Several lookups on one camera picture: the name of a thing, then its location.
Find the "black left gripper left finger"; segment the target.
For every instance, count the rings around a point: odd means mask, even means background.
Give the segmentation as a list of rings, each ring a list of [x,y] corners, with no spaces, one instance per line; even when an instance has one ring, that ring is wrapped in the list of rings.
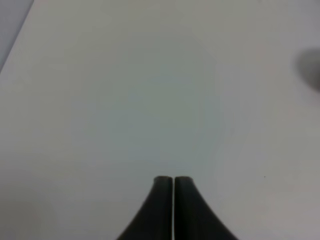
[[[141,208],[119,240],[171,240],[173,179],[157,176]]]

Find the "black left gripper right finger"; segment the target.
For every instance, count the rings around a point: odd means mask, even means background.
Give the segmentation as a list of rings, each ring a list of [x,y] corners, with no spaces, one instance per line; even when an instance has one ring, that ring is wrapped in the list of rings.
[[[236,237],[207,205],[192,178],[174,179],[176,240],[235,240]]]

